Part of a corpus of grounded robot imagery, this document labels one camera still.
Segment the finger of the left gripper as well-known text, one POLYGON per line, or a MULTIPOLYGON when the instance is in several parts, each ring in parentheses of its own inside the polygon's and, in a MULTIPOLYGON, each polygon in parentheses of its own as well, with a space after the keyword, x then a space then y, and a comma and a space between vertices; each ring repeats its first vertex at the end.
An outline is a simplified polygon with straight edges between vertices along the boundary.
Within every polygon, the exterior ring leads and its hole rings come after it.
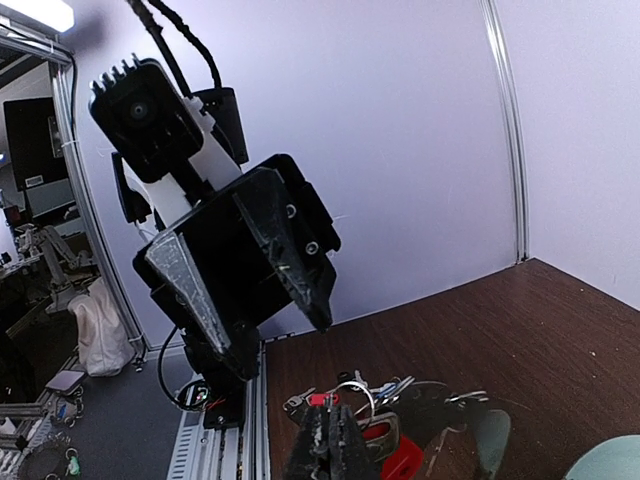
POLYGON ((149 245, 146 263, 185 304, 214 353, 230 353, 231 339, 182 234, 165 230, 149 245))
POLYGON ((240 179, 233 200, 287 296, 316 330, 329 329, 333 221, 314 187, 299 174, 285 179, 258 167, 240 179))

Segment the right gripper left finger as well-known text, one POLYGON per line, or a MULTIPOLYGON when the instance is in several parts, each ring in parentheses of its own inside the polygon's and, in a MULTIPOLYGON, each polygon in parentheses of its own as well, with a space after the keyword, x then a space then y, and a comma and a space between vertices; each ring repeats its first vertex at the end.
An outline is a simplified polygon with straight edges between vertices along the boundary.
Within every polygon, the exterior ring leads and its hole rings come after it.
POLYGON ((329 479, 329 413, 325 406, 310 406, 302 417, 283 479, 329 479))

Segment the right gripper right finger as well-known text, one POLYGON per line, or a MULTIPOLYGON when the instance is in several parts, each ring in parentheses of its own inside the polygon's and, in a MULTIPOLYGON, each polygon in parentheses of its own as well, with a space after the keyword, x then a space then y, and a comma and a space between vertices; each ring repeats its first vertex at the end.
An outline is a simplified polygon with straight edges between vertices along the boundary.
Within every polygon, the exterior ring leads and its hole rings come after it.
POLYGON ((338 405, 329 410, 328 462, 331 479, 380 478, 357 421, 347 406, 338 405))

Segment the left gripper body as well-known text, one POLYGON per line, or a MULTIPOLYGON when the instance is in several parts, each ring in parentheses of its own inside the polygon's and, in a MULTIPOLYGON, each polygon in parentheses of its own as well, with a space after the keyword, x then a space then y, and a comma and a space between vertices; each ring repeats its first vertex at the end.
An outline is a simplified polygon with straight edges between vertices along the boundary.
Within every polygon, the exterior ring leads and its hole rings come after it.
MULTIPOLYGON (((275 169, 285 179, 299 174, 307 181, 294 159, 287 154, 273 155, 253 169, 258 167, 275 169)), ((146 263, 144 254, 150 243, 165 230, 141 249, 133 260, 136 273, 161 310, 179 329, 207 344, 214 355, 243 381, 256 377, 258 373, 259 325, 287 305, 295 304, 280 285, 234 203, 234 188, 250 171, 165 229, 184 236, 231 339, 229 354, 219 358, 214 353, 184 302, 146 263)), ((341 240, 333 226, 331 251, 340 247, 341 240)))

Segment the grey leather key holder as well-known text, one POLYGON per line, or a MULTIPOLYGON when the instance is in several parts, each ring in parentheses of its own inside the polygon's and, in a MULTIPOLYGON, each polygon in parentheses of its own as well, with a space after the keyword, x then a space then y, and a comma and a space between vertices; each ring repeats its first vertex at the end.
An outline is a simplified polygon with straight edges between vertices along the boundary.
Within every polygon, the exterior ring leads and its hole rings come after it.
POLYGON ((455 393, 439 381, 416 381, 393 397, 391 410, 399 417, 401 432, 421 449, 448 433, 469 433, 476 453, 473 477, 497 477, 512 420, 493 405, 486 391, 455 393))

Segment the red key tag with key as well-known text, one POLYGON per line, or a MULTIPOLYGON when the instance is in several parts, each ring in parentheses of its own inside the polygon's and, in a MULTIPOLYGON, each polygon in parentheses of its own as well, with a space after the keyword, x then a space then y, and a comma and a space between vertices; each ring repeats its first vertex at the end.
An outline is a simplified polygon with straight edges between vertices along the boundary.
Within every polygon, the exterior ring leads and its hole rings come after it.
POLYGON ((413 479, 420 469, 424 453, 407 436, 400 433, 392 419, 372 423, 362 432, 367 452, 382 480, 413 479))

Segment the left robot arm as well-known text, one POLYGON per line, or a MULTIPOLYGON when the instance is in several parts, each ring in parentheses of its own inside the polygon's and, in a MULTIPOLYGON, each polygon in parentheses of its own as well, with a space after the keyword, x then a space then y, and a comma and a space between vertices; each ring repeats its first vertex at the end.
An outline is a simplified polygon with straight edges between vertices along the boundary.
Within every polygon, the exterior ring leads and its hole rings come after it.
POLYGON ((253 379, 259 328, 289 305, 332 325, 328 255, 341 241, 291 156, 243 171, 205 104, 169 86, 128 87, 104 117, 127 219, 156 223, 134 269, 195 371, 253 379))

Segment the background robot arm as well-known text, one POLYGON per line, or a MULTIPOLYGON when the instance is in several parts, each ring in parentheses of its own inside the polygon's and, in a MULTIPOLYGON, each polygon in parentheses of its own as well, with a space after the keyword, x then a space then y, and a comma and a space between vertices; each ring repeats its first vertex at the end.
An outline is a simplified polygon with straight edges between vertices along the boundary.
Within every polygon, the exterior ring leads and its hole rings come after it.
POLYGON ((86 250, 75 253, 51 225, 39 227, 26 224, 18 230, 18 252, 25 260, 43 260, 49 271, 51 302, 45 311, 55 314, 66 310, 81 292, 79 284, 83 279, 78 279, 77 275, 88 275, 91 279, 95 273, 97 264, 93 255, 86 250))

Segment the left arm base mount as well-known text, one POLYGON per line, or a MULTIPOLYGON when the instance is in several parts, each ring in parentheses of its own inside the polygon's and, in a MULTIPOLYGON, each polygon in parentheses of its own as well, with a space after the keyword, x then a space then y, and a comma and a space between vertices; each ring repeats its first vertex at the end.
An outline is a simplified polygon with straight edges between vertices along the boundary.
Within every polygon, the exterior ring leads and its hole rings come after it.
POLYGON ((246 383, 236 377, 196 336, 181 332, 174 326, 160 349, 156 371, 159 386, 169 401, 182 411, 203 413, 205 429, 244 426, 246 383), (178 393, 173 393, 164 378, 163 362, 169 343, 177 333, 184 341, 186 359, 198 378, 185 384, 178 393))

